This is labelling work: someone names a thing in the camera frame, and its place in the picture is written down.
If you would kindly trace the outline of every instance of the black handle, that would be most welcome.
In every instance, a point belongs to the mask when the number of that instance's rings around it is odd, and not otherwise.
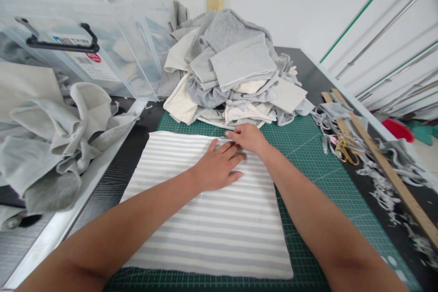
[[[45,41],[38,41],[39,33],[29,24],[29,21],[26,18],[16,18],[16,21],[23,24],[27,27],[28,30],[32,32],[32,36],[26,40],[26,44],[30,48],[40,48],[40,49],[49,49],[49,50],[62,50],[62,51],[72,51],[72,52],[90,52],[96,53],[99,51],[99,45],[97,44],[97,36],[90,29],[90,25],[87,23],[81,23],[79,26],[83,28],[88,34],[92,37],[91,45],[88,47],[85,46],[70,46],[61,43],[52,43]]]

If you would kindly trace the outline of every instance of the red logo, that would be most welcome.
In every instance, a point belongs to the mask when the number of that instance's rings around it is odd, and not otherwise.
[[[89,52],[87,52],[86,54],[88,58],[90,58],[93,62],[100,63],[102,61],[98,54],[93,54]]]

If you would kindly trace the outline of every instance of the green cutting mat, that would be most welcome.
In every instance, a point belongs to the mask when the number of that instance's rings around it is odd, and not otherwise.
[[[195,121],[190,126],[178,124],[165,112],[158,130],[181,134],[224,136],[225,129]],[[362,195],[351,181],[341,162],[325,155],[321,132],[313,118],[298,116],[284,127],[275,124],[261,128],[266,139],[301,172],[314,182],[347,215],[377,252],[404,280],[411,291],[421,288],[394,245],[380,226]],[[210,276],[180,271],[124,268],[108,282],[106,290],[329,290],[327,280],[315,257],[293,225],[280,194],[278,206],[295,277],[292,280],[255,279],[249,277]]]

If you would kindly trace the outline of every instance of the forearm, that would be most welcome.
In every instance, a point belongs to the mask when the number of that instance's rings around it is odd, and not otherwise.
[[[348,218],[276,148],[269,145],[260,157],[298,232],[321,267],[364,263],[375,256]]]
[[[55,276],[63,267],[99,277],[104,284],[167,219],[199,193],[198,184],[186,171],[118,204],[65,240],[20,288],[37,290],[40,276],[47,284],[47,273]],[[52,284],[65,285],[52,279]]]

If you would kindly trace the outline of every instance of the scissors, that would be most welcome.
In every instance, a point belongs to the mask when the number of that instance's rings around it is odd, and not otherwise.
[[[359,158],[348,147],[347,140],[344,135],[338,130],[338,128],[336,128],[334,124],[330,123],[330,127],[336,136],[338,136],[338,143],[334,149],[336,156],[341,160],[341,162],[359,165]]]

